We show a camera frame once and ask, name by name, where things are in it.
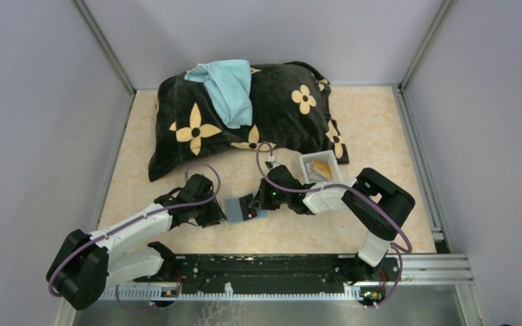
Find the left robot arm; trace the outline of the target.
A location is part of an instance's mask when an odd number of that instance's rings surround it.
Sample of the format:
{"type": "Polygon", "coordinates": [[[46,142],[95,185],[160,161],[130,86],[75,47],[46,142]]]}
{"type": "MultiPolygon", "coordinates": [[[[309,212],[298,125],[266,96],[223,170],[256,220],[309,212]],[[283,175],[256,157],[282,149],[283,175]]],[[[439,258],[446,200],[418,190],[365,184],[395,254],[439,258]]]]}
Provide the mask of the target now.
{"type": "Polygon", "coordinates": [[[106,289],[128,281],[178,283],[181,270],[176,255],[149,239],[185,223],[201,228],[219,224],[226,216],[217,193],[212,180],[195,174],[183,187],[156,198],[124,221],[90,233],[72,231],[47,271],[48,291],[83,310],[106,289]]]}

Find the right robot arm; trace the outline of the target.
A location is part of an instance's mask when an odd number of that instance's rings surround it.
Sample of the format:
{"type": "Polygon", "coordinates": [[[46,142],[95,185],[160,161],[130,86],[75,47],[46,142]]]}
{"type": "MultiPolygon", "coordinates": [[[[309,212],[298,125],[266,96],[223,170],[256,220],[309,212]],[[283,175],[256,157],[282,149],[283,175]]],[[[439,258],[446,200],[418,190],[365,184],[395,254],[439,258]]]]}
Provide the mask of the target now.
{"type": "Polygon", "coordinates": [[[353,213],[367,233],[355,262],[364,280],[382,271],[381,260],[416,205],[415,199],[400,186],[373,168],[364,168],[350,180],[302,184],[284,165],[275,166],[261,178],[252,209],[276,211],[286,205],[298,215],[317,215],[334,211],[353,213]]]}

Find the beige card holder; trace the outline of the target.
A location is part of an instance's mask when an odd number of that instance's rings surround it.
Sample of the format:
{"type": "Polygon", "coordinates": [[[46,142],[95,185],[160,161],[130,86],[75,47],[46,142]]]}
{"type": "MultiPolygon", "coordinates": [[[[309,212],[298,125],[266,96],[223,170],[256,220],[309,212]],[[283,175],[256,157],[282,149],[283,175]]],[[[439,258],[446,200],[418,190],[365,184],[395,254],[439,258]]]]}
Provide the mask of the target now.
{"type": "Polygon", "coordinates": [[[253,199],[253,194],[248,194],[239,198],[234,197],[225,199],[224,213],[229,225],[236,225],[268,217],[266,210],[255,209],[249,206],[253,199]]]}

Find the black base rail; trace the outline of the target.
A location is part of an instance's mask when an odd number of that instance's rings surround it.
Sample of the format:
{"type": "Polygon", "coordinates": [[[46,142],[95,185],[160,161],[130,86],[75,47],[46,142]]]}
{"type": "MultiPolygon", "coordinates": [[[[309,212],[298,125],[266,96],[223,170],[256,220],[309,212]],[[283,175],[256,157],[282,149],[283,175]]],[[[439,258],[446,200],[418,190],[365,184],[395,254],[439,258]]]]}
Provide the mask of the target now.
{"type": "Polygon", "coordinates": [[[221,294],[232,289],[238,295],[341,294],[359,282],[395,281],[399,269],[394,257],[376,267],[355,255],[198,255],[169,258],[154,276],[138,283],[173,283],[183,294],[221,294]]]}

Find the white plastic tray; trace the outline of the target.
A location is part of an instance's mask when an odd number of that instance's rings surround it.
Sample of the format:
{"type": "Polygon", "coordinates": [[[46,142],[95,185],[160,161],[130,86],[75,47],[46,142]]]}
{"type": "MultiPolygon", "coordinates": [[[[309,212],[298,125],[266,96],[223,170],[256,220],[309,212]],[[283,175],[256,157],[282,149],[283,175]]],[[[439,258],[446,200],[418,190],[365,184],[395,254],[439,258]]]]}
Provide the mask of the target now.
{"type": "Polygon", "coordinates": [[[332,150],[302,154],[299,162],[305,183],[338,183],[343,180],[332,150]]]}

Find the light blue towel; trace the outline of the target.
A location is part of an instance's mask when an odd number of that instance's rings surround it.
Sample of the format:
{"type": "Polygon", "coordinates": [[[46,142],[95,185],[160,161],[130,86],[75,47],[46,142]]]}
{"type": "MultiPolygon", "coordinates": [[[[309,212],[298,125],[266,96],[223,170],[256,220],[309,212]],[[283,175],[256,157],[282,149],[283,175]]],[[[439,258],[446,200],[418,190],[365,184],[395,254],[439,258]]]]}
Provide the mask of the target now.
{"type": "Polygon", "coordinates": [[[234,59],[199,64],[186,73],[185,80],[204,85],[216,113],[227,128],[239,129],[253,124],[249,61],[234,59]]]}

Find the black pillow with yellow flowers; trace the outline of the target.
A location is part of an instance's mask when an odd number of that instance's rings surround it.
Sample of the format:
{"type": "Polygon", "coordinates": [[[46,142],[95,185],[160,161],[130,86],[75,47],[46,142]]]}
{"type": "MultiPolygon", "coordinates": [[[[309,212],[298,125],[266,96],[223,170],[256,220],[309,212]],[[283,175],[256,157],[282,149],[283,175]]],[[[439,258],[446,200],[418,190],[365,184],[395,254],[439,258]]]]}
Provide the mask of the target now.
{"type": "Polygon", "coordinates": [[[330,150],[339,164],[348,164],[330,93],[330,82],[299,61],[223,60],[174,75],[158,89],[148,178],[158,180],[180,164],[231,149],[330,150]]]}

